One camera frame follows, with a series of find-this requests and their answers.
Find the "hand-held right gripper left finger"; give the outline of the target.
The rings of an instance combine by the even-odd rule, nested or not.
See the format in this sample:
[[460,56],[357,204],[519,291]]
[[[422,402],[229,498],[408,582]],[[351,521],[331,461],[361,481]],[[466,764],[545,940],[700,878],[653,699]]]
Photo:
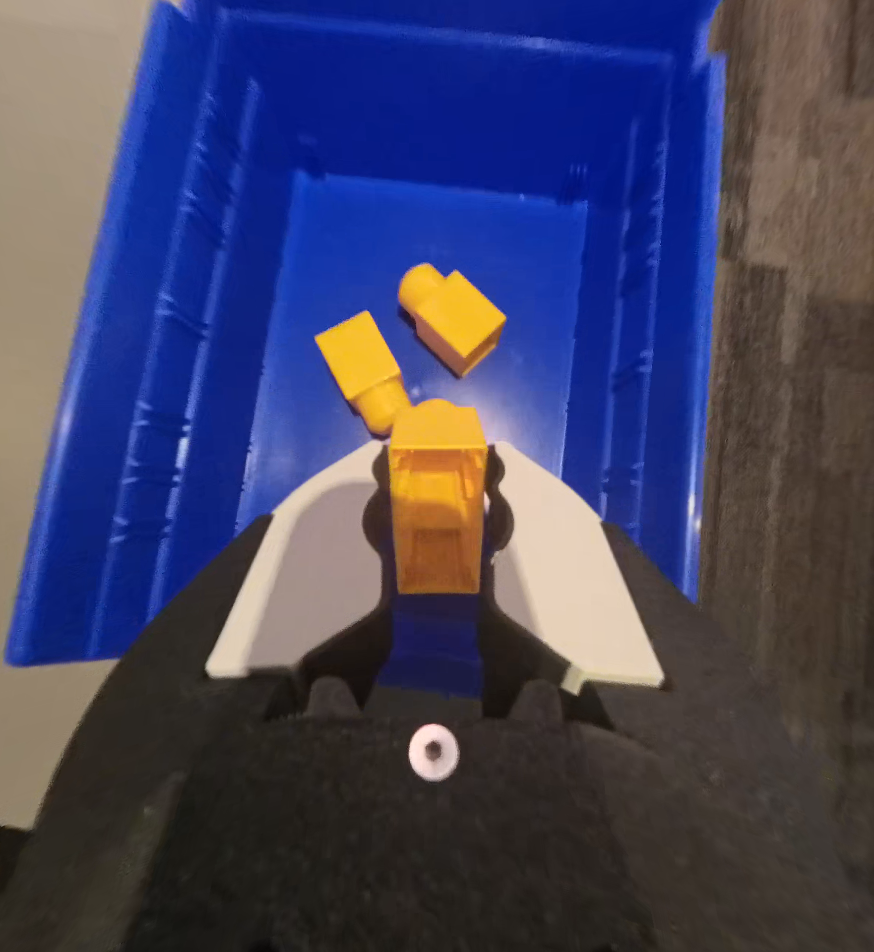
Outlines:
[[294,489],[270,521],[205,661],[213,680],[294,670],[383,604],[389,544],[366,526],[380,490],[371,441]]

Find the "yellow two-stud mega block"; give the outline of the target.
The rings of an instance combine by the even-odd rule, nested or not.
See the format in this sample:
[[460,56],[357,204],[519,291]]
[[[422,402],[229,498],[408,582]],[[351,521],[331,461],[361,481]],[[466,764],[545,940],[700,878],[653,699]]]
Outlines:
[[387,461],[398,592],[477,595],[489,463],[477,410],[431,399],[402,411]]

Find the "blue plastic bin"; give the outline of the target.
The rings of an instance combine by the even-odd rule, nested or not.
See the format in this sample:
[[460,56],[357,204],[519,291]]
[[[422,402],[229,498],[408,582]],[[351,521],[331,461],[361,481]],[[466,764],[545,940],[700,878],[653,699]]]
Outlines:
[[[408,390],[475,406],[695,600],[717,5],[157,2],[4,661],[119,658],[363,443],[314,343],[362,310]],[[399,304],[423,263],[506,317],[463,378]]]

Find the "yellow one-stud mega block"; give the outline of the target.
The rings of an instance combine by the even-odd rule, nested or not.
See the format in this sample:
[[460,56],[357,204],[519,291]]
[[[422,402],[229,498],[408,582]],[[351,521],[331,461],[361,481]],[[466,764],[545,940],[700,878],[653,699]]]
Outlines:
[[443,275],[429,263],[409,268],[398,301],[418,338],[458,378],[490,355],[506,317],[459,270]]
[[388,437],[396,418],[410,407],[410,399],[372,314],[361,311],[314,340],[351,409],[373,436]]

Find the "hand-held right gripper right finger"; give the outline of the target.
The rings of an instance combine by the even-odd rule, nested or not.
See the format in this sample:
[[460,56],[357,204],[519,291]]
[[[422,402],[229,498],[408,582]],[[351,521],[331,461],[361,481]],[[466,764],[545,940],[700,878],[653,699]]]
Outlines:
[[491,446],[486,574],[491,606],[559,658],[561,686],[661,689],[665,673],[603,519],[516,446]]

